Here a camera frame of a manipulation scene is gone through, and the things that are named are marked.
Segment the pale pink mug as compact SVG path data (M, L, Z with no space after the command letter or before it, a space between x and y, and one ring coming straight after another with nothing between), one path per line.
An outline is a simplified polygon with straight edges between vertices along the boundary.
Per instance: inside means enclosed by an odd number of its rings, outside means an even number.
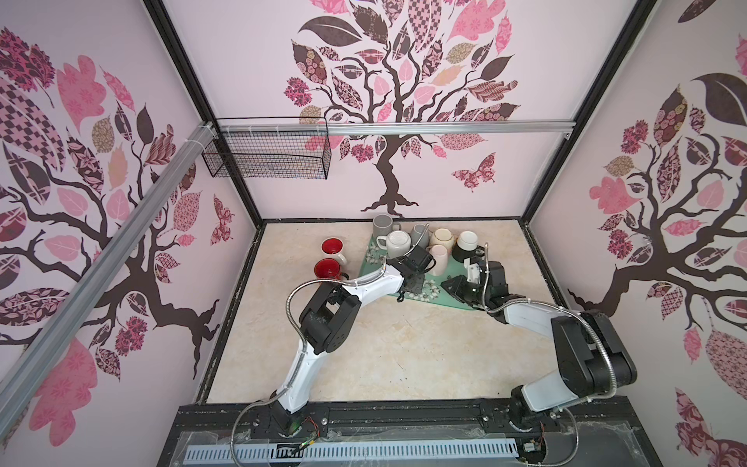
M447 250L447 247L436 244L430 246L428 251L434 260L434 266L429 270L428 274L431 274L432 276L442 276L449 265L449 251Z

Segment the white mug red inside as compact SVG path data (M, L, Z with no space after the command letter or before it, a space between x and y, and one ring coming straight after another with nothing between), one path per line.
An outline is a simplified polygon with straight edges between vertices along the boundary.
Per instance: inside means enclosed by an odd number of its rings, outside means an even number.
M326 257L336 260L341 266L348 264L348 260L344 256L344 242L337 237L329 237L322 241L321 251Z

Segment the red mug black handle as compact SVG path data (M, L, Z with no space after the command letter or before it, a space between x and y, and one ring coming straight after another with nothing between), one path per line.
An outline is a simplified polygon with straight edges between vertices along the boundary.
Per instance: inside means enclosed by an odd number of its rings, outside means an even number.
M313 270L317 278L336 280L348 280L349 278L349 275L344 271L340 262L334 258L324 258L318 261Z

